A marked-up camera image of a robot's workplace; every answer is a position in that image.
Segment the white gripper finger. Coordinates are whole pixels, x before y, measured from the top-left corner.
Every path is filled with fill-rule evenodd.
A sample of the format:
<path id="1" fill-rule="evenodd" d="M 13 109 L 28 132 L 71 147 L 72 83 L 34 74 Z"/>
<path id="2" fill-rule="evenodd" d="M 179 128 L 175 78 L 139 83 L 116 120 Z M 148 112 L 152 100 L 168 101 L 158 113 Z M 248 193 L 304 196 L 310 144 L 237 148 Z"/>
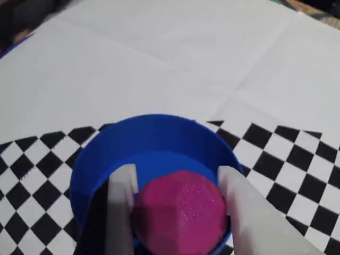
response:
<path id="1" fill-rule="evenodd" d="M 235 254 L 321 254 L 239 171 L 218 169 Z"/>

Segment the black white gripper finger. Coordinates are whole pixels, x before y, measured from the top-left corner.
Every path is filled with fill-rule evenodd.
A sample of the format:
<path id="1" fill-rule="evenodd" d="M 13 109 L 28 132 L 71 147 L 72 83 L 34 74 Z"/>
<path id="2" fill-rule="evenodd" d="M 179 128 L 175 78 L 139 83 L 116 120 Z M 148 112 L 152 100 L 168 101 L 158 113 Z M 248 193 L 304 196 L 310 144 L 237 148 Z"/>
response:
<path id="1" fill-rule="evenodd" d="M 134 254 L 131 212 L 137 192 L 135 164 L 115 170 L 90 200 L 75 254 Z"/>

